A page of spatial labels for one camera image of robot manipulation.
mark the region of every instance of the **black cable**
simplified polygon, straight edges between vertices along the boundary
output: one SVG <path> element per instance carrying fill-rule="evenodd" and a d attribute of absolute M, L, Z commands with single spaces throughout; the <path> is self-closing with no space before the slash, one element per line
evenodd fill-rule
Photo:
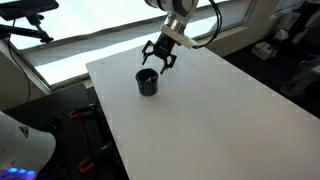
<path fill-rule="evenodd" d="M 12 23 L 12 27 L 14 27 L 16 23 L 16 20 L 13 20 L 13 23 Z M 9 34 L 9 39 L 8 39 L 8 50 L 9 50 L 9 54 L 12 58 L 12 60 L 16 63 L 16 65 L 19 67 L 19 69 L 23 72 L 24 76 L 26 77 L 27 79 L 27 83 L 28 83 L 28 97 L 27 97 L 27 100 L 25 101 L 24 104 L 28 104 L 29 100 L 30 100 L 30 96 L 31 96 L 31 86 L 30 86 L 30 80 L 29 80 L 29 77 L 27 75 L 27 73 L 22 69 L 22 67 L 20 66 L 20 64 L 17 62 L 17 60 L 14 58 L 13 54 L 12 54 L 12 48 L 11 48 L 11 33 Z"/>
<path fill-rule="evenodd" d="M 216 31 L 214 33 L 214 35 L 211 37 L 211 39 L 205 43 L 205 44 L 202 44 L 202 45 L 197 45 L 197 46 L 193 46 L 194 49 L 200 49 L 202 47 L 205 47 L 206 45 L 208 45 L 209 43 L 211 43 L 214 39 L 217 38 L 218 34 L 220 33 L 221 31 L 221 28 L 222 28 L 222 14 L 221 14 L 221 11 L 218 7 L 218 5 L 213 1 L 213 0 L 209 0 L 209 2 L 211 3 L 212 5 L 212 8 L 213 10 L 215 11 L 216 13 L 216 16 L 217 16 L 217 27 L 216 27 Z"/>

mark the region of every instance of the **floor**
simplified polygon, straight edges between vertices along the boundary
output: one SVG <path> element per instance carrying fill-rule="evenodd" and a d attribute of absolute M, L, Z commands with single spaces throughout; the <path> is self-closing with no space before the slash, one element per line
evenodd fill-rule
<path fill-rule="evenodd" d="M 251 54 L 252 45 L 224 58 L 266 86 L 282 94 L 280 87 L 283 83 L 290 81 L 299 67 L 299 63 L 303 60 L 308 61 L 319 57 L 319 47 L 307 44 L 294 47 L 288 46 L 288 44 L 282 46 L 276 57 L 267 61 Z M 319 86 L 308 90 L 308 93 L 303 97 L 286 98 L 320 118 L 320 94 L 317 93 L 318 91 Z"/>

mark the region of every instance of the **bright window light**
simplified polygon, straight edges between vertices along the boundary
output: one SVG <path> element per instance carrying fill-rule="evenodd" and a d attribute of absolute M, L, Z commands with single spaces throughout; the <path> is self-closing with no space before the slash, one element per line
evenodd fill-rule
<path fill-rule="evenodd" d="M 55 40 L 91 34 L 103 29 L 166 15 L 166 12 L 148 6 L 144 0 L 56 1 L 59 3 L 58 9 L 41 13 L 45 17 L 41 27 Z M 198 7 L 209 4 L 208 0 L 200 0 Z M 12 22 L 0 18 L 0 24 L 12 25 Z M 16 26 L 36 30 L 26 18 L 17 19 Z M 41 44 L 39 39 L 15 35 L 12 36 L 11 41 L 18 49 Z"/>
<path fill-rule="evenodd" d="M 241 25 L 250 4 L 251 0 L 239 0 L 222 5 L 220 10 L 223 14 L 223 27 Z M 40 49 L 36 52 L 26 53 L 25 57 L 48 85 L 55 85 L 70 78 L 87 74 L 85 65 L 89 62 L 145 45 L 148 40 L 155 42 L 159 37 L 162 23 L 155 22 L 72 44 Z M 194 14 L 185 34 L 191 38 L 203 35 L 215 30 L 213 27 L 215 24 L 215 13 L 211 8 L 208 8 Z"/>
<path fill-rule="evenodd" d="M 15 1 L 19 1 L 19 0 L 2 0 L 1 3 L 8 3 L 8 2 L 15 2 Z"/>

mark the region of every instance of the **white table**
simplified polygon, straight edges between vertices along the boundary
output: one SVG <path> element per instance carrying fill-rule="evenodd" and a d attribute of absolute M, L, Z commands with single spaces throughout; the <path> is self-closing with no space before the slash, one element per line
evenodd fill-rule
<path fill-rule="evenodd" d="M 139 94 L 141 49 L 87 65 L 131 180 L 319 180 L 320 121 L 207 49 Z"/>

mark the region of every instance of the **black mug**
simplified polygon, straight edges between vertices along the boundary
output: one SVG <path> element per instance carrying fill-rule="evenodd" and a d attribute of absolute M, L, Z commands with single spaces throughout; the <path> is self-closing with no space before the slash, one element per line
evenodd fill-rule
<path fill-rule="evenodd" d="M 136 74 L 139 91 L 144 96 L 152 96 L 158 91 L 158 73 L 149 68 L 142 69 Z"/>

